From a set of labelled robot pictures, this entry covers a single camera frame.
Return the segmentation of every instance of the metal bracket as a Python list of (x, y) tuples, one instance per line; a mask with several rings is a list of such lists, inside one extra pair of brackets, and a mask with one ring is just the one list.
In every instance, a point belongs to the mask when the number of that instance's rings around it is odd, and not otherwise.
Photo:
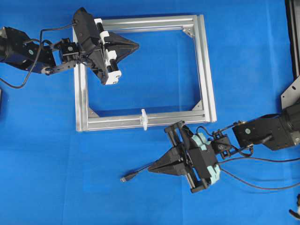
[(281, 95), (281, 108), (293, 105), (300, 98), (300, 76)]
[(200, 100), (192, 109), (192, 111), (195, 111), (195, 110), (203, 110), (202, 100)]
[(91, 108), (89, 108), (89, 118), (97, 118), (99, 117), (97, 113), (95, 113)]
[[(196, 105), (197, 109), (147, 114), (148, 127), (170, 125), (180, 120), (187, 124), (217, 120), (203, 15), (112, 19), (103, 20), (102, 25), (105, 30), (118, 33), (182, 30), (193, 38), (201, 97), (201, 101)], [(74, 31), (73, 39), (77, 42)], [(77, 131), (143, 127), (140, 115), (99, 117), (90, 109), (87, 71), (83, 64), (76, 65), (74, 68), (74, 84)]]
[(183, 27), (182, 30), (185, 34), (187, 34), (190, 38), (195, 37), (194, 28), (193, 27)]

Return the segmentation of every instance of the black wire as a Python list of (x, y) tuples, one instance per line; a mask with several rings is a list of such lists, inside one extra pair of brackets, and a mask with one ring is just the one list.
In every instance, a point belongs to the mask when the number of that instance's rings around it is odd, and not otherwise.
[(248, 157), (250, 157), (250, 156), (253, 155), (253, 147), (250, 147), (249, 150), (250, 150), (250, 153), (249, 153), (249, 154), (248, 154), (248, 153), (244, 153), (244, 152), (242, 152), (242, 151), (239, 151), (239, 154), (240, 154), (241, 156), (243, 156), (243, 157), (248, 158)]
[(142, 167), (141, 169), (139, 169), (139, 170), (137, 170), (136, 172), (141, 172), (141, 171), (143, 171), (144, 169), (146, 169), (146, 168), (148, 168), (148, 167), (150, 167), (152, 164), (153, 164), (154, 162), (152, 162), (152, 163), (149, 163), (148, 165), (146, 165), (146, 166), (144, 166), (144, 167)]
[(300, 158), (293, 158), (293, 159), (287, 159), (287, 160), (273, 160), (273, 159), (267, 159), (267, 158), (255, 158), (255, 157), (238, 157), (238, 158), (231, 158), (228, 160), (224, 160), (222, 162), (218, 162), (218, 165), (228, 163), (230, 161), (240, 160), (240, 159), (251, 159), (251, 160), (257, 160), (257, 161), (265, 161), (265, 162), (271, 162), (271, 163), (287, 163), (287, 162), (294, 162), (300, 160)]
[(205, 127), (203, 127), (203, 126), (199, 126), (199, 127), (197, 127), (197, 129), (196, 129), (196, 133), (198, 133), (198, 130), (199, 130), (199, 128), (202, 128), (205, 132), (206, 132), (206, 134), (208, 135), (208, 136), (211, 136), (211, 137), (213, 137), (213, 135), (211, 135), (209, 132), (208, 132), (208, 130), (205, 128)]
[(286, 187), (272, 187), (272, 188), (269, 188), (269, 187), (260, 187), (260, 186), (256, 186), (256, 185), (253, 185), (253, 184), (250, 184), (248, 183), (247, 181), (245, 180), (242, 180), (241, 178), (238, 178), (237, 176), (233, 175), (232, 173), (228, 172), (227, 170), (224, 170), (222, 168), (220, 168), (221, 171), (227, 173), (229, 176), (232, 176), (233, 178), (237, 179), (238, 181), (250, 186), (250, 187), (253, 187), (253, 188), (257, 188), (257, 189), (261, 189), (261, 190), (267, 190), (267, 191), (279, 191), (279, 190), (286, 190), (286, 189), (289, 189), (289, 188), (294, 188), (294, 187), (297, 187), (300, 185), (300, 182), (299, 183), (296, 183), (296, 184), (293, 184), (293, 185), (290, 185), (290, 186), (286, 186)]
[(29, 76), (30, 76), (30, 74), (31, 74), (31, 72), (32, 72), (32, 70), (33, 70), (33, 68), (36, 66), (36, 63), (37, 63), (38, 58), (39, 58), (39, 55), (40, 55), (41, 50), (42, 50), (42, 48), (43, 48), (43, 42), (42, 42), (43, 32), (45, 32), (45, 31), (52, 31), (52, 30), (63, 30), (63, 29), (69, 28), (69, 27), (71, 27), (71, 26), (73, 26), (73, 25), (75, 25), (75, 23), (69, 24), (69, 25), (64, 26), (64, 27), (58, 27), (58, 28), (51, 28), (51, 29), (43, 29), (43, 30), (41, 30), (40, 35), (39, 35), (39, 40), (38, 40), (39, 46), (38, 46), (36, 58), (34, 59), (34, 62), (33, 62), (33, 64), (32, 64), (32, 66), (31, 66), (31, 68), (30, 68), (28, 74), (26, 75), (26, 77), (25, 77), (23, 83), (22, 83), (20, 86), (13, 86), (13, 85), (11, 85), (10, 83), (8, 83), (8, 82), (6, 82), (5, 80), (3, 80), (2, 78), (0, 78), (0, 81), (2, 81), (3, 83), (5, 83), (7, 86), (9, 86), (9, 87), (11, 87), (11, 88), (20, 89), (20, 88), (24, 87), (24, 85), (25, 85), (26, 82), (28, 81), (28, 78), (29, 78)]

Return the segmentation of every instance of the blue surface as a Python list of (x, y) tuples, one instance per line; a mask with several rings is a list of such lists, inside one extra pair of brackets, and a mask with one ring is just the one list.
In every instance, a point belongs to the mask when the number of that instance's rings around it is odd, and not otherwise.
[[(218, 122), (207, 128), (212, 131), (236, 120), (280, 111), (279, 95), (293, 79), (283, 0), (75, 2), (2, 0), (1, 26), (24, 30), (36, 38), (42, 28), (68, 24), (81, 6), (95, 17), (106, 18), (204, 14), (218, 116)], [(162, 46), (157, 40), (153, 49), (151, 45), (141, 46), (120, 64), (123, 77), (118, 85), (99, 86), (89, 74), (91, 105), (98, 111), (112, 110), (107, 112), (110, 114), (155, 106), (160, 108), (153, 110), (166, 107), (178, 111), (197, 102), (195, 82), (187, 77), (195, 67), (188, 56), (194, 53), (189, 45), (182, 49), (183, 41), (175, 40), (178, 36), (187, 38), (176, 32), (174, 36), (163, 34)], [(45, 35), (52, 41), (62, 37), (72, 37), (71, 31)], [(141, 44), (149, 42), (143, 35), (127, 37)], [(172, 46), (172, 53), (164, 53)], [(18, 84), (25, 73), (1, 65), (0, 76)], [(166, 86), (156, 83), (161, 79)], [(185, 178), (147, 172), (129, 183), (120, 183), (126, 171), (157, 159), (170, 148), (163, 127), (151, 127), (147, 132), (77, 133), (73, 81), (73, 71), (67, 71), (50, 77), (33, 74), (21, 90), (0, 84), (4, 90), (0, 113), (0, 224), (297, 223), (288, 209), (295, 209), (299, 188), (263, 192), (226, 174), (197, 194), (190, 193)], [(236, 144), (232, 131), (228, 133)], [(294, 158), (299, 156), (298, 149), (271, 152), (257, 146), (254, 156)], [(265, 187), (286, 186), (300, 179), (299, 163), (243, 161), (224, 168)]]

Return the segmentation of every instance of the robotic arm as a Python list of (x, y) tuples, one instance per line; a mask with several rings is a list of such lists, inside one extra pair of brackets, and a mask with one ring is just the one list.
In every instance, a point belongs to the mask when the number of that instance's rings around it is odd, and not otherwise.
[[(231, 157), (236, 153), (247, 158), (253, 154), (254, 145), (257, 144), (264, 144), (271, 150), (298, 145), (300, 143), (300, 103), (297, 101), (292, 106), (285, 108), (281, 114), (269, 114), (248, 122), (238, 121), (212, 132), (212, 134), (205, 127), (199, 126), (198, 128), (204, 129), (209, 138), (207, 139), (203, 133), (198, 133), (198, 129), (193, 134), (183, 121), (167, 127), (165, 132), (172, 143), (172, 148), (159, 160), (147, 166), (148, 171), (176, 176), (184, 175), (192, 193), (207, 189), (219, 180), (220, 171), (224, 171), (220, 167), (224, 161), (218, 162), (216, 157), (218, 154), (220, 154), (222, 159)], [(233, 129), (240, 148), (233, 146), (228, 136), (223, 134), (229, 128)], [(121, 178), (121, 181), (128, 181), (139, 172), (130, 173)], [(256, 187), (246, 181), (242, 182)], [(278, 190), (298, 185), (300, 183), (289, 187), (256, 188)]]
[[(49, 40), (42, 40), (42, 33), (45, 31), (62, 30), (71, 26), (78, 43), (71, 42), (69, 38), (55, 44)], [(138, 48), (137, 43), (105, 31), (101, 22), (95, 24), (93, 16), (84, 8), (80, 8), (75, 12), (71, 25), (41, 30), (39, 40), (30, 39), (23, 31), (3, 27), (0, 30), (0, 62), (29, 73), (21, 86), (10, 85), (2, 79), (0, 81), (13, 88), (21, 88), (31, 72), (51, 75), (83, 63), (103, 85), (115, 84), (122, 75), (117, 63)], [(55, 63), (54, 51), (59, 51), (60, 65)]]

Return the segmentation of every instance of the white plastic clip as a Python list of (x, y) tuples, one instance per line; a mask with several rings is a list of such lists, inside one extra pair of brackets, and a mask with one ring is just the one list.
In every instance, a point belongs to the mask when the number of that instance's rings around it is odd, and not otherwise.
[(140, 116), (141, 125), (144, 127), (144, 130), (147, 130), (148, 127), (148, 116), (145, 109), (142, 109), (142, 116)]

